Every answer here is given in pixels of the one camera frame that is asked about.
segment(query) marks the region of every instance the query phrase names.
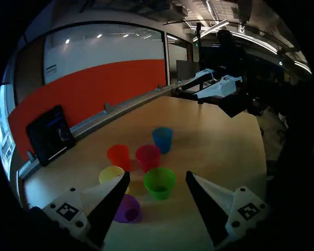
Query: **ceiling light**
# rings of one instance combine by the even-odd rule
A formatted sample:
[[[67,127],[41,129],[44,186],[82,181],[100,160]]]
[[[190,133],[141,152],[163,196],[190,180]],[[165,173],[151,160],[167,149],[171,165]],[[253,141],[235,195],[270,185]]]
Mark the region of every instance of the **ceiling light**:
[[[226,26],[226,25],[228,25],[228,24],[229,24],[228,20],[225,19],[225,20],[221,21],[220,23],[217,23],[217,24],[213,25],[212,27],[209,27],[206,31],[204,31],[203,33],[200,34],[200,38],[206,36],[206,35],[207,35],[208,33],[210,33],[211,31],[220,29],[221,27]],[[195,42],[195,41],[197,41],[197,40],[198,40],[197,37],[193,38],[193,42]]]
[[[236,36],[236,37],[239,37],[239,38],[243,38],[245,40],[248,40],[250,42],[253,42],[255,44],[258,44],[259,46],[262,46],[264,47],[265,49],[271,51],[272,53],[276,54],[277,55],[277,49],[275,47],[273,47],[272,45],[269,45],[268,43],[266,42],[263,42],[259,39],[256,39],[254,37],[251,37],[251,36],[247,36],[247,35],[244,35],[244,34],[241,34],[241,33],[237,33],[237,32],[233,32],[231,31],[231,34],[233,36]]]
[[[178,40],[178,38],[175,38],[175,37],[172,37],[172,36],[170,36],[170,35],[166,35],[168,38],[170,38],[170,39],[174,39],[174,40]]]
[[[201,31],[206,31],[208,30],[210,27],[206,27],[206,26],[202,26],[201,27]],[[196,30],[196,26],[191,26],[191,30]]]
[[[214,19],[214,21],[218,22],[218,16],[217,13],[215,11],[215,9],[213,8],[213,6],[211,6],[211,4],[209,3],[210,0],[206,1],[206,5],[208,7],[208,12],[209,14],[212,16],[212,18]]]
[[[305,65],[299,61],[294,61],[294,64],[297,66],[300,66],[301,68],[304,68],[306,71],[308,71],[311,74],[311,69],[307,65]]]
[[[142,39],[146,39],[146,38],[148,38],[148,37],[150,37],[151,35],[150,35],[150,33],[149,34],[147,34],[147,35],[145,35],[145,36],[143,36],[143,37],[141,37]]]

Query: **glass wall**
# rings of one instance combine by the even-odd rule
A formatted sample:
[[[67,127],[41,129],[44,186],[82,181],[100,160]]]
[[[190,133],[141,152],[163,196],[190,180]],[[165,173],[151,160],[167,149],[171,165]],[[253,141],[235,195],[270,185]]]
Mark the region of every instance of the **glass wall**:
[[[12,154],[15,148],[15,142],[10,133],[8,125],[8,111],[6,107],[5,86],[0,86],[0,156],[3,168],[9,178],[9,167]]]
[[[167,34],[169,52],[170,84],[180,80],[177,72],[177,60],[193,61],[192,44],[173,35]]]
[[[162,34],[122,24],[93,24],[48,35],[44,78],[48,84],[83,69],[133,60],[164,60]]]

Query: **white wall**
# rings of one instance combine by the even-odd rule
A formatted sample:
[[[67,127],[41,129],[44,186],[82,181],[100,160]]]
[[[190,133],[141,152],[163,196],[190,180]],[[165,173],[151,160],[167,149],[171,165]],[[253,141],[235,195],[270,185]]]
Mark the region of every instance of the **white wall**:
[[[102,36],[69,42],[51,49],[47,37],[44,53],[44,78],[48,84],[60,77],[94,67],[121,61],[164,59],[162,41],[152,41],[136,36]],[[46,73],[46,68],[56,65],[56,72]]]
[[[187,50],[186,48],[169,44],[169,62],[170,62],[170,71],[177,71],[177,60],[187,61]]]

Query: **pink cup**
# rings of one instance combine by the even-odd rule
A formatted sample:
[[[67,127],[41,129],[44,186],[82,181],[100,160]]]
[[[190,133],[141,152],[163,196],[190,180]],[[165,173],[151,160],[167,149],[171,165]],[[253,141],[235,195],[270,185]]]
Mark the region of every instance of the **pink cup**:
[[[136,159],[145,173],[160,166],[160,155],[160,149],[154,145],[144,145],[136,151]]]

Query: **cup rim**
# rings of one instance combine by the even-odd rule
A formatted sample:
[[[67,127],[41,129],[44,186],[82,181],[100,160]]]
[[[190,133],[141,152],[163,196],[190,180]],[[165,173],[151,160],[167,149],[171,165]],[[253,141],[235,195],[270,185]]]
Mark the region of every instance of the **cup rim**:
[[[169,192],[170,190],[172,190],[172,189],[175,187],[176,177],[175,177],[175,174],[174,174],[170,169],[165,168],[165,167],[156,167],[156,168],[153,168],[153,169],[149,170],[149,171],[144,175],[143,184],[144,184],[145,188],[146,188],[148,191],[150,191],[150,192],[157,192],[157,191],[154,191],[154,190],[149,189],[149,188],[145,185],[145,177],[146,177],[146,175],[147,175],[150,171],[153,171],[153,170],[155,170],[155,169],[160,169],[160,170],[161,170],[161,169],[164,169],[164,170],[167,170],[168,172],[171,172],[171,174],[174,176],[174,183],[173,183],[172,187],[171,187],[170,189],[168,189],[167,191]]]

